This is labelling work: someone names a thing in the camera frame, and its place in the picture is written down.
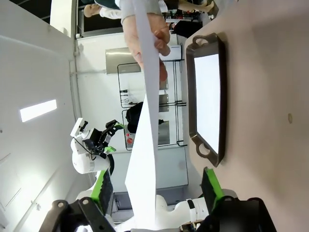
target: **wooden table surface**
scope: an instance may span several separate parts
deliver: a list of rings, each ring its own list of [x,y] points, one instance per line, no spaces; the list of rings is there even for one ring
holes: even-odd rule
[[[228,51],[220,184],[262,198],[277,231],[309,231],[309,1],[239,0],[195,35],[213,32]],[[192,141],[189,155],[212,167]]]

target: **cable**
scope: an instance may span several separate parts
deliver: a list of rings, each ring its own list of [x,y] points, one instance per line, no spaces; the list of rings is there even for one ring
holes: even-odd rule
[[[94,161],[97,157],[95,155],[90,155],[91,161]]]
[[[115,168],[115,161],[114,161],[112,154],[107,155],[107,157],[110,160],[110,174],[112,175],[112,173],[114,172],[114,168]]]
[[[90,151],[88,151],[76,138],[74,138],[74,140],[80,145],[82,146],[83,149],[85,149],[85,151],[87,151],[90,155],[92,155],[92,153]]]

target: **wire rack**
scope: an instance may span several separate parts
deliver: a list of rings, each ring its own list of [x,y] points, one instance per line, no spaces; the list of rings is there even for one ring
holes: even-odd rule
[[[175,119],[176,119],[176,143],[172,143],[172,144],[167,144],[167,145],[159,145],[158,147],[162,147],[162,146],[172,146],[172,145],[178,145],[178,146],[187,146],[184,144],[183,140],[180,139],[180,133],[179,133],[179,107],[184,107],[187,106],[186,102],[183,102],[182,100],[178,99],[178,87],[177,87],[177,64],[179,64],[180,66],[180,71],[182,71],[182,61],[184,59],[179,59],[179,60],[167,60],[164,61],[163,63],[166,62],[172,62],[173,65],[173,80],[174,80],[174,102],[168,102],[168,103],[160,103],[159,104],[159,108],[160,107],[174,107],[175,109]],[[119,76],[119,67],[123,66],[123,65],[131,65],[131,64],[137,64],[137,63],[126,63],[126,64],[119,64],[117,67],[118,70],[118,86],[119,86],[119,98],[120,98],[120,104],[121,107],[124,109],[122,111],[122,121],[123,124],[125,123],[125,112],[131,108],[132,106],[134,106],[135,104],[131,104],[131,105],[124,105],[124,98],[127,98],[127,96],[123,96],[123,94],[125,93],[124,91],[126,91],[125,89],[121,89],[121,83],[120,83],[120,76]],[[125,144],[126,144],[126,132],[124,131],[124,138],[125,138]]]

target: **paper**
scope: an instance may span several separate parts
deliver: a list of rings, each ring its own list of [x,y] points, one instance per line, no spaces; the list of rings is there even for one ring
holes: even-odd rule
[[[155,224],[155,158],[158,146],[159,53],[155,48],[147,13],[141,0],[133,0],[140,39],[146,96],[140,114],[126,188],[130,197],[136,229],[151,229]]]

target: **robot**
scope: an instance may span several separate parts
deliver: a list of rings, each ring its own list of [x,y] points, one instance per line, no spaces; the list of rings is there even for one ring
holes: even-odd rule
[[[65,200],[53,202],[40,232],[75,232],[81,226],[91,227],[93,232],[126,232],[136,228],[134,217],[115,225],[109,209],[112,206],[113,188],[110,176],[114,162],[109,145],[112,136],[124,126],[113,120],[106,130],[86,130],[88,124],[79,118],[71,132],[72,162],[81,174],[99,172],[94,186],[79,194],[74,203]],[[162,196],[156,196],[155,225],[146,228],[154,231],[175,229],[180,232],[219,232],[237,227],[240,232],[275,232],[275,226],[264,202],[259,198],[240,201],[237,196],[226,196],[213,169],[204,169],[201,183],[203,195],[188,199],[168,211]]]
[[[124,126],[113,120],[106,124],[104,131],[98,131],[95,128],[86,130],[87,124],[87,121],[79,118],[70,134],[73,137],[71,141],[73,166],[80,174],[107,169],[112,174],[114,170],[112,152],[116,149],[108,144],[116,131],[123,129]]]

